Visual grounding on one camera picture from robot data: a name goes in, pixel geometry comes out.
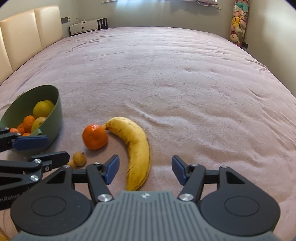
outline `green bowl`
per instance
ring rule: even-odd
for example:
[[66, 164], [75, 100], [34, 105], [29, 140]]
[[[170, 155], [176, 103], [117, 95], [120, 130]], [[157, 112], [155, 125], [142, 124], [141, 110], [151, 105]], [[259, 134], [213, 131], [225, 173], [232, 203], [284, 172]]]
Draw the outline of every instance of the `green bowl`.
[[33, 108], [42, 100], [50, 100], [55, 106], [47, 119], [30, 136], [46, 135], [50, 144], [42, 149], [17, 151], [13, 148], [12, 151], [25, 156], [37, 155], [47, 149], [57, 138], [62, 126], [62, 107], [59, 91], [52, 85], [38, 86], [18, 96], [2, 116], [0, 126], [17, 128], [26, 116], [33, 115]]

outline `headboard panel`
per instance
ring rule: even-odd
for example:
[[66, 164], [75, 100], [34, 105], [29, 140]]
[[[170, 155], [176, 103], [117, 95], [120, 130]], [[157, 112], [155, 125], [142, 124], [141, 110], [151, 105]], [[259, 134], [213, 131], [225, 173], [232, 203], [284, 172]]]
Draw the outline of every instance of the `headboard panel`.
[[34, 10], [4, 19], [0, 26], [13, 71], [42, 50]]
[[37, 53], [62, 38], [58, 5], [32, 9], [0, 21], [0, 84]]
[[0, 84], [2, 84], [12, 73], [13, 71], [7, 56], [0, 28]]
[[34, 9], [42, 49], [63, 38], [59, 6], [46, 6]]

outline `ribbed gray plate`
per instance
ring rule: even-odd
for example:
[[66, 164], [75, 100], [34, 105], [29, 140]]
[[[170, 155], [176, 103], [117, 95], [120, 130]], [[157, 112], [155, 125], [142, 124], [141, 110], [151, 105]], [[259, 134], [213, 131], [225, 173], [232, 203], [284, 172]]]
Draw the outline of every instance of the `ribbed gray plate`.
[[116, 200], [100, 202], [79, 228], [59, 236], [21, 232], [13, 241], [279, 241], [268, 232], [235, 237], [211, 227], [192, 202], [177, 200], [170, 191], [122, 191]]

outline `drawer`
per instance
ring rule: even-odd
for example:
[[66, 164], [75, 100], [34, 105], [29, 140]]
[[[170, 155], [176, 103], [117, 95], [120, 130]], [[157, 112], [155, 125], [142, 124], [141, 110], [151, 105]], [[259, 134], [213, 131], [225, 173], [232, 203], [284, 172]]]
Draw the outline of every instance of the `drawer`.
[[88, 21], [86, 23], [74, 24], [74, 25], [70, 26], [71, 35], [80, 34], [83, 32], [88, 32], [88, 31], [98, 30], [98, 29], [99, 29], [98, 22], [96, 20]]

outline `yellow apple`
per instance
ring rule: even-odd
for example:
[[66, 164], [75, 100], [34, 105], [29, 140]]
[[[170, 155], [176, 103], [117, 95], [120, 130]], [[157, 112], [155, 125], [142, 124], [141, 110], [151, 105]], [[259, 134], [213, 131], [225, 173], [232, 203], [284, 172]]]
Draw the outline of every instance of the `yellow apple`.
[[36, 130], [37, 128], [39, 128], [39, 126], [41, 126], [41, 124], [46, 120], [46, 117], [39, 117], [37, 118], [31, 128], [31, 133]]

